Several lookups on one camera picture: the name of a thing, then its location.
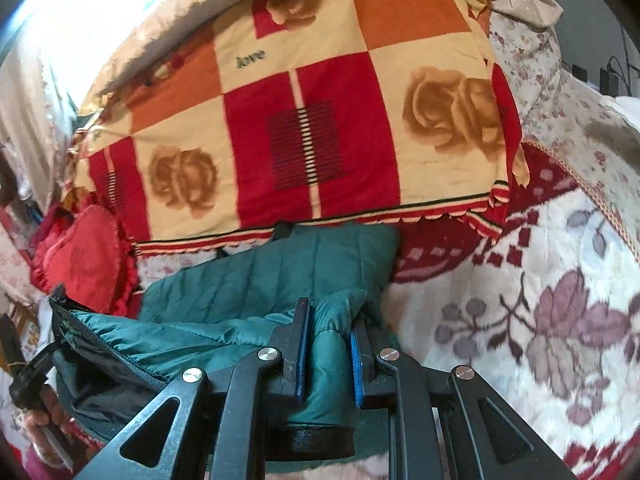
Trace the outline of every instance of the red and yellow blanket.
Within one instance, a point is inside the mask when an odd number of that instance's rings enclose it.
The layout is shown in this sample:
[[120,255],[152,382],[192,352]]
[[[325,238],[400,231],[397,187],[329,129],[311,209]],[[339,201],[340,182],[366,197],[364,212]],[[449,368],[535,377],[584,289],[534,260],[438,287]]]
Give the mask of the red and yellow blanket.
[[528,172],[488,1],[243,0],[113,95],[70,186],[141,253],[279,220],[450,214],[496,238]]

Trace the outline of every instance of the green puffer jacket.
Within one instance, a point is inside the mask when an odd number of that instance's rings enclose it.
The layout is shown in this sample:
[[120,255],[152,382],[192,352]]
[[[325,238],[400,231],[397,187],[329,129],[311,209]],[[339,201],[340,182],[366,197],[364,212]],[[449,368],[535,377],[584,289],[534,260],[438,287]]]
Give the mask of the green puffer jacket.
[[[138,320],[74,311],[72,322],[62,322],[63,336],[100,369],[89,380],[69,353],[58,358],[61,399],[108,440],[186,368],[220,370],[266,346],[277,326],[291,322],[298,298],[309,298],[306,398],[299,410],[270,424],[353,430],[351,323],[363,309],[372,322],[382,322],[381,294],[397,247],[396,229],[384,224],[297,226],[288,238],[154,283]],[[126,377],[113,371],[122,364]],[[118,399],[117,409],[106,397]]]

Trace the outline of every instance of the metal screw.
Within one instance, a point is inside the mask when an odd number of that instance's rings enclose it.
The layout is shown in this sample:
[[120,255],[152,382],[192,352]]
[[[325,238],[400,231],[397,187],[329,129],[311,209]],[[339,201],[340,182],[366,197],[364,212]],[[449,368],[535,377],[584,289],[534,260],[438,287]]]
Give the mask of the metal screw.
[[278,357],[278,351],[275,348],[267,347],[258,352],[258,359],[262,361],[273,361]]
[[400,357],[400,352],[395,348],[383,348],[380,351],[380,358],[383,361],[397,361]]
[[463,381],[469,381],[474,378],[476,373],[468,366],[459,366],[456,368],[456,376]]
[[202,378],[202,370],[199,368],[189,368],[182,374],[182,380],[185,383],[197,383]]

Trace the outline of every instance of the triangular cutout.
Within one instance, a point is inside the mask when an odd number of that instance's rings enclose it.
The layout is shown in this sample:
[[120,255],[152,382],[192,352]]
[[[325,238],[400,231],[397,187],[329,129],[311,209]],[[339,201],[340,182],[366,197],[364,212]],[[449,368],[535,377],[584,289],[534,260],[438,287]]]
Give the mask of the triangular cutout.
[[478,399],[478,408],[489,434],[498,463],[505,465],[533,451],[533,446],[506,416],[486,397]]
[[148,468],[156,467],[179,407],[176,397],[167,399],[122,445],[120,454]]

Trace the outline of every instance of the brown rose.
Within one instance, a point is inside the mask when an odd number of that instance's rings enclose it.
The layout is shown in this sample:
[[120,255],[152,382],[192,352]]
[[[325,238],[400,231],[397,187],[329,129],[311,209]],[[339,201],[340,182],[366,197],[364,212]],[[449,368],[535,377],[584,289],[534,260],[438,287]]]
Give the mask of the brown rose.
[[200,148],[181,150],[159,146],[149,164],[153,194],[171,209],[189,207],[191,216],[203,218],[216,205],[218,170],[209,153]]
[[504,137],[489,80],[457,70],[422,67],[411,74],[402,111],[404,127],[442,155],[481,150],[491,162],[504,151]]
[[267,0],[271,19],[287,30],[308,27],[316,20],[322,0]]

